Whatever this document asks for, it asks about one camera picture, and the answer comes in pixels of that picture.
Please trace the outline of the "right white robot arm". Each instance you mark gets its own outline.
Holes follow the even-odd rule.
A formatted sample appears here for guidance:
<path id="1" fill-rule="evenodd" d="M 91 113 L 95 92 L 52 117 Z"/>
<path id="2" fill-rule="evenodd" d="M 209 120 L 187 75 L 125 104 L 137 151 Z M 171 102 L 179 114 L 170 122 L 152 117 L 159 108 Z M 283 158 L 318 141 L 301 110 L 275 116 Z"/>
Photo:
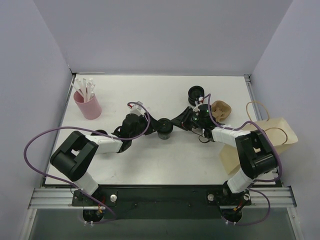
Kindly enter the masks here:
<path id="1" fill-rule="evenodd" d="M 275 153 L 261 131 L 235 130 L 221 125 L 215 121 L 206 104 L 195 108 L 188 106 L 171 123 L 185 131 L 201 130 L 202 136 L 208 141 L 235 148 L 240 167 L 223 184 L 221 192 L 221 197 L 227 204 L 233 204 L 239 199 L 240 193 L 278 166 Z"/>

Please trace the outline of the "grey paper coffee cup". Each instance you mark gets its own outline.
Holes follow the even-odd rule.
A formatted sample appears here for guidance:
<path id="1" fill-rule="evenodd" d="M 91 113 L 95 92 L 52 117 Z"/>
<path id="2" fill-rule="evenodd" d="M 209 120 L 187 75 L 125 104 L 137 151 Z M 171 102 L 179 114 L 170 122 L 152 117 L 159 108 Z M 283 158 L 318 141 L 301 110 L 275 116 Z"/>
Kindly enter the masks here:
<path id="1" fill-rule="evenodd" d="M 168 140 L 170 138 L 170 136 L 171 136 L 170 132 L 160 132 L 160 131 L 158 131 L 157 134 L 158 134 L 158 137 L 160 139 L 162 139 L 162 140 Z"/>

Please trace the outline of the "stack of black lids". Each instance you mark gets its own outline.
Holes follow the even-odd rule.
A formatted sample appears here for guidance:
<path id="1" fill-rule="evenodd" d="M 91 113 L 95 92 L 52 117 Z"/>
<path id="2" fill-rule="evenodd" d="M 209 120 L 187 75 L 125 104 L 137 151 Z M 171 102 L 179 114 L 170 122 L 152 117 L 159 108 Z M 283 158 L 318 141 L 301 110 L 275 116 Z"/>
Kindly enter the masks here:
<path id="1" fill-rule="evenodd" d="M 198 97 L 205 97 L 205 91 L 201 86 L 195 85 L 188 90 L 188 102 L 195 107 L 195 100 Z"/>

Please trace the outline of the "black coffee cup lid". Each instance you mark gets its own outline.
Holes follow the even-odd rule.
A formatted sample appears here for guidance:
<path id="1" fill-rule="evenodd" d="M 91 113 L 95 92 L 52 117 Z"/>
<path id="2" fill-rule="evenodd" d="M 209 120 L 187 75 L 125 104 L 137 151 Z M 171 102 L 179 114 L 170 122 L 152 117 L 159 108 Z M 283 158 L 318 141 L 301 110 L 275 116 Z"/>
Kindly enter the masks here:
<path id="1" fill-rule="evenodd" d="M 158 120 L 159 128 L 157 130 L 158 133 L 161 134 L 170 134 L 173 131 L 173 124 L 170 119 L 168 118 L 160 118 Z"/>

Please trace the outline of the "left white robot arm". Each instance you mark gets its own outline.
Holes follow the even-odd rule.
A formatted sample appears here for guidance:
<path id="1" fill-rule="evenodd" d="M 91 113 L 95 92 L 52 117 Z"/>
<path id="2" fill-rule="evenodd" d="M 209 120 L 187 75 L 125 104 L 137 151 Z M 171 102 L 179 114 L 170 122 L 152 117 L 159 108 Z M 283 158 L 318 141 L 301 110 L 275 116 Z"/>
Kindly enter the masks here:
<path id="1" fill-rule="evenodd" d="M 84 191 L 83 199 L 91 206 L 100 203 L 99 185 L 87 172 L 95 155 L 122 153 L 132 145 L 132 138 L 149 135 L 162 127 L 160 121 L 147 114 L 127 114 L 121 126 L 109 137 L 73 131 L 50 158 L 50 164 Z"/>

